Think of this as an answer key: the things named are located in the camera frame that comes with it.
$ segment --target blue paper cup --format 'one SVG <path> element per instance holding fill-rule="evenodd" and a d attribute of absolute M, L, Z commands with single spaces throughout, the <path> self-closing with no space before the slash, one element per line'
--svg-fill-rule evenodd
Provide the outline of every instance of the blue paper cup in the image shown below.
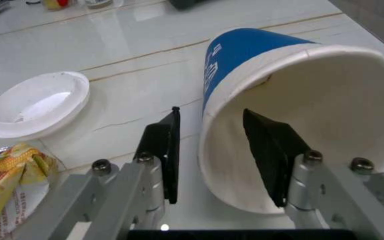
<path fill-rule="evenodd" d="M 245 108 L 290 124 L 326 163 L 354 157 L 384 167 L 384 56 L 253 28 L 213 39 L 205 56 L 199 166 L 219 199 L 281 213 L 268 196 L 243 129 Z"/>

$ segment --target blue print on cup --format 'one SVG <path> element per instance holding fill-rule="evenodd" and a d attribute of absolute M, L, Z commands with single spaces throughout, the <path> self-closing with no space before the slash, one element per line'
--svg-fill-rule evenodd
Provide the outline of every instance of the blue print on cup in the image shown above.
<path fill-rule="evenodd" d="M 313 42 L 255 28 L 239 28 L 218 36 L 205 55 L 203 108 L 217 85 L 242 63 L 272 49 L 309 43 Z"/>

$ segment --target white plastic lid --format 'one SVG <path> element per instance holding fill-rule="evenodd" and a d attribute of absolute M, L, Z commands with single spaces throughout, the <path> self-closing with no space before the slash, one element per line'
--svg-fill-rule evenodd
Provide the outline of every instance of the white plastic lid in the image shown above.
<path fill-rule="evenodd" d="M 69 123 L 85 106 L 89 80 L 71 71 L 25 80 L 0 96 L 0 139 L 30 140 Z"/>

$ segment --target table surface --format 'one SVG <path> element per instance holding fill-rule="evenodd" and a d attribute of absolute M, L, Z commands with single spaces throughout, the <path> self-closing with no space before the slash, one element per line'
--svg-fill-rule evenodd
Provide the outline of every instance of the table surface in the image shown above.
<path fill-rule="evenodd" d="M 144 127 L 181 109 L 178 204 L 171 229 L 291 228 L 284 214 L 230 207 L 203 183 L 197 165 L 204 54 L 210 39 L 237 27 L 260 28 L 323 44 L 384 44 L 327 0 L 208 0 L 177 11 L 166 0 L 114 0 L 60 11 L 15 0 L 0 14 L 0 94 L 35 75 L 77 71 L 90 99 L 62 130 L 30 144 L 62 161 L 62 179 L 97 159 L 129 162 Z M 13 142 L 0 140 L 0 147 Z M 79 230 L 74 238 L 80 238 Z"/>

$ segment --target yellow food wrapper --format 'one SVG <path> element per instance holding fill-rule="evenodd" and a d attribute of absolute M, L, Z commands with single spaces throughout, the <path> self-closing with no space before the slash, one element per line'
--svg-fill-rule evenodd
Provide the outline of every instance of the yellow food wrapper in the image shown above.
<path fill-rule="evenodd" d="M 25 143 L 0 154 L 0 239 L 35 210 L 57 170 L 54 158 Z"/>

